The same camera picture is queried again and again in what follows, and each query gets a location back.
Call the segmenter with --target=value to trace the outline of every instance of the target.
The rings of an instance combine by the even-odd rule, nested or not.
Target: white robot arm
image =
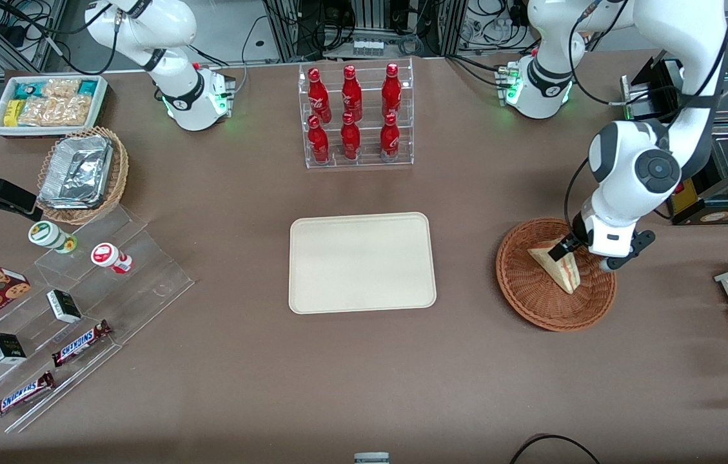
[[[716,65],[727,24],[722,0],[634,0],[637,29],[682,62],[684,108],[670,126],[655,122],[618,121],[593,139],[588,159],[599,188],[582,205],[573,233],[555,249],[553,258],[578,246],[611,258],[635,250],[635,227],[667,197],[681,179],[697,173],[705,159],[693,157],[709,129],[723,67]],[[640,241],[653,241],[652,233]],[[605,259],[613,270],[622,260]]]
[[[86,21],[110,2],[86,9]],[[179,47],[195,40],[197,23],[179,0],[118,0],[89,25],[92,37],[127,56],[152,76],[169,115],[186,130],[202,130],[229,114],[227,83],[221,74],[196,68]]]
[[[505,84],[511,88],[506,92],[506,105],[534,119],[556,114],[566,102],[571,87],[568,49],[573,51],[573,67],[585,52],[584,39],[579,32],[603,32],[632,26],[635,1],[599,0],[596,9],[588,12],[596,0],[531,0],[527,17],[541,35],[538,55],[525,56],[508,64]],[[570,21],[576,18],[579,18],[578,24]]]

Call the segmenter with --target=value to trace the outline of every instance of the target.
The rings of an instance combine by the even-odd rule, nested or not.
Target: acrylic bottle rack
[[[401,82],[401,108],[397,114],[396,126],[401,135],[398,139],[398,155],[396,161],[384,162],[381,159],[381,128],[384,127],[384,115],[381,112],[381,88],[386,77],[387,64],[398,65],[398,79]],[[344,104],[340,89],[344,85],[344,66],[355,66],[355,74],[361,84],[361,94],[364,100],[364,117],[358,121],[361,134],[360,155],[356,161],[350,161],[343,154],[343,144],[340,139],[341,120],[344,114]],[[311,115],[310,80],[307,71],[317,68],[320,79],[329,92],[329,106],[332,119],[323,124],[323,130],[329,138],[329,162],[317,164],[311,154],[310,140],[307,132],[307,118]],[[307,168],[354,168],[356,166],[394,166],[413,164],[414,154],[414,100],[413,100],[413,61],[411,59],[393,59],[392,61],[347,61],[343,63],[310,63],[299,67],[298,97],[301,111],[301,130],[304,132],[304,158]]]
[[[54,376],[56,388],[10,409],[0,417],[0,429],[25,429],[191,287],[191,279],[152,240],[145,227],[142,220],[117,206],[75,230],[76,250],[68,255],[49,251],[24,271],[31,291],[2,309],[0,332],[15,334],[28,358],[15,366],[0,364],[0,400],[46,371]],[[116,274],[93,265],[89,254],[101,242],[113,243],[131,256],[133,269]],[[83,319],[67,324],[54,317],[46,299],[46,293],[53,288],[72,295]],[[113,330],[111,334],[63,366],[54,367],[52,353],[104,319]]]

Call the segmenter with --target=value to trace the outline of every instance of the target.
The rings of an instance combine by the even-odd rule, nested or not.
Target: wicker basket
[[[507,301],[526,320],[556,332],[587,329],[611,308],[616,276],[600,270],[601,256],[587,249],[573,254],[581,284],[572,295],[547,275],[527,252],[535,244],[567,235],[567,224],[555,218],[528,220],[513,228],[496,256],[496,277]]]
[[[37,205],[43,210],[46,217],[51,220],[81,226],[81,224],[87,223],[93,217],[98,217],[98,215],[112,211],[114,206],[120,202],[120,197],[123,196],[123,191],[126,188],[126,176],[128,176],[128,154],[126,153],[126,147],[120,142],[118,136],[114,135],[114,132],[103,127],[92,127],[89,130],[81,130],[80,132],[67,135],[66,138],[74,139],[88,137],[90,135],[103,135],[114,143],[112,164],[108,168],[108,181],[106,182],[103,203],[95,209],[54,209],[37,202]],[[48,156],[46,156],[46,160],[43,162],[43,168],[40,170],[39,176],[37,176],[37,188],[43,188],[43,180],[46,178],[46,173],[48,173],[48,164],[51,162],[56,146],[55,144],[51,150],[48,150]]]

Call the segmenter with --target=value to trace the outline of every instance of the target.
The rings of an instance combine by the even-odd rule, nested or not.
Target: table
[[[589,53],[579,78],[615,99],[620,74],[652,54]],[[199,281],[25,432],[0,432],[0,461],[388,451],[396,463],[479,464],[554,432],[603,462],[728,462],[728,303],[712,279],[728,270],[728,226],[649,215],[641,226],[658,240],[619,271],[602,322],[573,334],[532,326],[500,293],[497,247],[515,224],[561,215],[591,138],[620,112],[574,90],[556,117],[531,121],[443,59],[414,64],[416,164],[343,173],[304,167],[297,67],[251,68],[234,117],[200,133],[166,117],[145,73],[108,74],[105,126],[131,158],[124,205]],[[34,189],[51,143],[0,137],[0,177]],[[594,186],[581,176],[573,211]],[[399,211],[429,217],[434,306],[290,311],[294,220]],[[0,265],[41,255],[29,225],[0,212]]]

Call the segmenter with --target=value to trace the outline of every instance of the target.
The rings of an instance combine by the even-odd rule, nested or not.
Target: coca-cola bottle
[[[381,128],[381,159],[384,162],[393,162],[398,157],[398,138],[401,135],[395,126],[395,113],[390,112],[384,117],[384,127]]]
[[[355,117],[350,111],[344,113],[344,126],[340,129],[340,138],[344,142],[344,156],[350,161],[358,159],[361,148],[361,132],[355,124]]]
[[[320,81],[320,71],[317,68],[310,68],[307,72],[310,77],[310,106],[313,113],[320,118],[323,124],[332,121],[332,110],[329,109],[329,92],[326,86]]]
[[[320,127],[320,120],[316,115],[310,115],[307,118],[310,124],[310,131],[307,132],[307,138],[310,139],[310,148],[317,164],[326,164],[329,162],[329,139],[326,138],[326,132]]]
[[[340,89],[344,98],[344,111],[352,113],[356,121],[364,117],[364,101],[361,97],[361,84],[355,78],[355,66],[344,66],[344,87]]]
[[[387,79],[381,88],[381,112],[386,117],[390,112],[397,113],[401,108],[401,82],[398,81],[398,65],[387,64]]]

